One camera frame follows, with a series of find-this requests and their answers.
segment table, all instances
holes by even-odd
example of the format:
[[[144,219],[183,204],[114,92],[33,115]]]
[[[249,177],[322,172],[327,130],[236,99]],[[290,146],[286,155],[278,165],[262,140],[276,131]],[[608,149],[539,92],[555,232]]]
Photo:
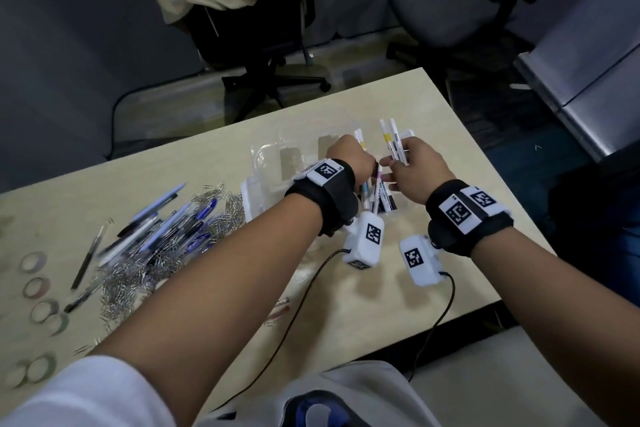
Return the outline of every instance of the table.
[[[229,190],[239,192],[241,182],[252,173],[250,142],[283,122],[308,123],[319,115],[332,114],[361,120],[369,151],[377,157],[387,154],[379,118],[393,117],[401,130],[413,129],[442,153],[460,179],[505,203],[513,211],[516,227],[550,250],[428,76],[416,69],[0,195],[1,372],[18,359],[47,351],[56,354],[59,371],[78,358],[74,350],[104,335],[99,294],[70,314],[68,328],[58,336],[49,337],[42,326],[29,323],[35,302],[23,298],[21,291],[32,276],[17,268],[24,255],[47,254],[47,265],[38,273],[51,280],[45,297],[65,305],[77,269],[105,220],[113,218],[114,228],[120,229],[134,212],[181,181],[188,185],[175,200],[176,208],[204,184],[223,180]],[[447,304],[451,284],[415,286],[397,248],[403,237],[426,233],[427,223],[424,207],[412,205],[401,218],[387,223],[378,267],[358,271],[339,259],[327,266],[281,351],[250,393],[348,362],[429,329]],[[307,254],[285,291],[292,299],[292,309],[298,306],[310,275],[330,252],[341,248],[343,240],[337,234],[324,248]],[[458,287],[445,321],[500,299],[469,259],[447,253],[441,258]],[[260,328],[213,390],[203,412],[252,381],[275,350],[287,323],[288,318]],[[41,385],[27,384],[11,391],[4,387],[0,415]]]

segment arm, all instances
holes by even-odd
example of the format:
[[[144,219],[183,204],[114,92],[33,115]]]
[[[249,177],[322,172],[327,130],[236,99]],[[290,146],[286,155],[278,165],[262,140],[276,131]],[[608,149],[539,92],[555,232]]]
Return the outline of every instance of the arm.
[[[356,183],[374,159],[350,135],[327,156]],[[191,425],[211,390],[267,317],[322,227],[320,208],[291,194],[181,269],[93,351],[135,367],[178,425]]]
[[[422,140],[410,137],[403,142],[409,165],[382,159],[393,171],[383,180],[424,204],[455,176]],[[480,240],[471,258],[588,406],[612,426],[636,423],[640,309],[513,228]]]

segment person's right hand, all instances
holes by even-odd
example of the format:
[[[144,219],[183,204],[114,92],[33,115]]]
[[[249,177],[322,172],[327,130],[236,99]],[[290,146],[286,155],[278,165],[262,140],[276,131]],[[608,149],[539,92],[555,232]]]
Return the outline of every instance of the person's right hand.
[[[382,180],[392,183],[389,185],[390,190],[402,192],[414,203],[426,204],[438,186],[456,177],[442,156],[424,140],[407,137],[402,143],[409,151],[409,165],[404,165],[391,156],[380,159],[380,165],[391,169],[391,173],[384,174]]]

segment white sleeve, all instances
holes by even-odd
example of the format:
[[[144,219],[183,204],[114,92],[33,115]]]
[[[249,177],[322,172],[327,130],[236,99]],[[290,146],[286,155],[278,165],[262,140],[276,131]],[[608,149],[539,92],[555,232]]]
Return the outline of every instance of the white sleeve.
[[[144,376],[107,356],[72,363],[0,421],[0,427],[171,426],[171,411]]]

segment drawstring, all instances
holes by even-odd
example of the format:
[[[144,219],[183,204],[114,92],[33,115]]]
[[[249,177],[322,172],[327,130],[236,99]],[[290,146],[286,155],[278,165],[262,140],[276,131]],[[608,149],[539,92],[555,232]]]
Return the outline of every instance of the drawstring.
[[[213,27],[213,30],[216,32],[216,36],[220,37],[220,34],[218,34],[218,29],[216,29],[216,25],[213,24],[213,20],[211,20],[211,16],[209,15],[209,8],[207,6],[203,6],[204,10],[207,13],[207,17],[209,18],[209,22],[211,22],[211,26]]]

